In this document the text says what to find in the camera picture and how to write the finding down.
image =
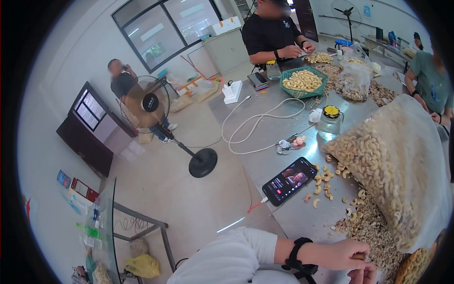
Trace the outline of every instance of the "woman in green shirt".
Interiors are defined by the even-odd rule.
[[[441,57],[432,46],[434,55],[418,51],[405,74],[405,84],[432,120],[448,125],[453,117],[454,93]]]

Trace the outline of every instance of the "white cabinet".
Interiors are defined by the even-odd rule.
[[[249,61],[240,28],[210,37],[204,43],[222,76]]]
[[[257,9],[257,1],[253,0],[230,0],[233,9],[235,10],[235,13],[237,14],[238,18],[241,21],[241,26],[244,25],[244,20],[247,16],[247,13],[249,12],[249,9],[251,11],[249,12],[249,16],[254,13],[254,11]]]

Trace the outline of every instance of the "yellow plastic bag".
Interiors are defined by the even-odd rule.
[[[125,267],[127,271],[140,277],[153,278],[161,275],[159,262],[148,254],[143,254],[134,259],[127,259],[123,264],[127,264]]]

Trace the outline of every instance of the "wristwatch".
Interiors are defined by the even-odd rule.
[[[313,241],[309,238],[299,238],[294,241],[295,246],[290,252],[290,256],[288,259],[285,260],[285,265],[282,265],[282,269],[284,270],[290,270],[292,268],[298,269],[299,271],[304,271],[305,273],[309,275],[315,274],[318,269],[318,265],[314,264],[302,264],[301,261],[296,259],[296,255],[298,254],[298,251],[300,250],[301,246],[304,245],[305,243],[313,243]]]
[[[277,50],[274,50],[274,55],[276,56],[276,61],[282,60],[282,58],[277,54]]]
[[[303,40],[301,43],[300,43],[300,47],[303,48],[303,43],[305,43],[306,41],[308,40]]]

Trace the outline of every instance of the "plastic stool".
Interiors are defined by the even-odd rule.
[[[349,40],[335,40],[334,42],[336,43],[334,45],[334,48],[337,50],[340,50],[341,46],[343,46],[343,45],[350,46],[353,44],[353,42],[351,42]]]

